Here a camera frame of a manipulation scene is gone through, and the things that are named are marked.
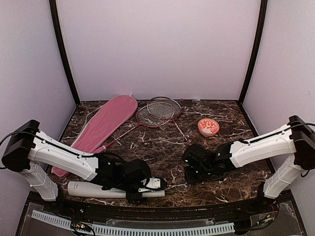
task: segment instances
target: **metal frame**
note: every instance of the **metal frame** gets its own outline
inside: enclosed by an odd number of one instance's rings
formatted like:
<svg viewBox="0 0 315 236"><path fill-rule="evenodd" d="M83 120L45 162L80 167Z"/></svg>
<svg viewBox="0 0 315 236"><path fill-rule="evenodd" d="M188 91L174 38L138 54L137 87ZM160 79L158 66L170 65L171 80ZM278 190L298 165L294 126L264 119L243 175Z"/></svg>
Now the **metal frame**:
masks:
<svg viewBox="0 0 315 236"><path fill-rule="evenodd" d="M264 28L264 23L265 23L265 17L266 17L266 12L267 12L267 3L268 0L261 0L260 3L260 11L259 11L259 17L258 17L258 23L257 23L257 30L256 30L256 35L255 35L255 40L254 44L252 47L252 55L250 59L250 63L247 68L245 80L243 83L242 91L240 94L240 97L238 99L238 102L242 105L244 103L246 93L248 91L248 88L250 86L250 82L252 79L252 73L254 71L254 67L256 64L256 59L259 51L259 45L261 41L261 36L262 36L262 31Z"/></svg>
<svg viewBox="0 0 315 236"><path fill-rule="evenodd" d="M72 76L69 61L68 61L68 57L67 57L64 43L63 43L63 35L62 35L59 17L58 17L56 0L49 0L49 4L50 4L51 17L52 17L54 29L55 29L56 40L57 40L57 44L58 44L58 48L59 48L59 53L60 53L61 60L63 62L64 72L65 72L65 75L67 77L74 102L76 105L79 105L81 101L79 98L78 91L75 87L75 83L73 80L73 76Z"/></svg>

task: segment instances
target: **black marble pattern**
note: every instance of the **black marble pattern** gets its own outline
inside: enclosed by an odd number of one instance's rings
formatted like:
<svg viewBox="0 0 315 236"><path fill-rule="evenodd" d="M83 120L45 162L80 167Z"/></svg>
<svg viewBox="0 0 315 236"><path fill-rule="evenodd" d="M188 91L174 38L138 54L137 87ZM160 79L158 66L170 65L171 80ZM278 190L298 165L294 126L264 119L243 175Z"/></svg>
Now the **black marble pattern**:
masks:
<svg viewBox="0 0 315 236"><path fill-rule="evenodd" d="M105 102L83 102L73 115L62 142L71 145L79 134L86 120L89 120ZM253 134L246 123L235 101L181 101L182 114L175 119L181 130L187 135L191 143L202 145L215 151L216 148L229 141L240 138L252 138ZM146 101L139 101L138 108L146 105ZM202 118L212 118L220 125L217 135L206 138L202 136L197 123ZM108 143L131 129L138 122L135 115L117 129L105 141ZM258 186L271 176L265 160L248 164L230 172L224 181L203 182L189 185L184 180L184 162L181 160L187 143L177 130L173 122L160 128L146 128L139 126L126 136L115 142L109 149L119 154L125 160L141 158L145 160L153 176L162 177L168 182L168 188L163 198L150 198L140 207L195 207L212 204L222 204L254 198ZM91 199L72 197L67 194L67 183L70 180L80 180L78 176L70 174L64 179L50 174L50 178L61 185L67 199L95 204L106 204L122 207L134 207L124 199Z"/></svg>

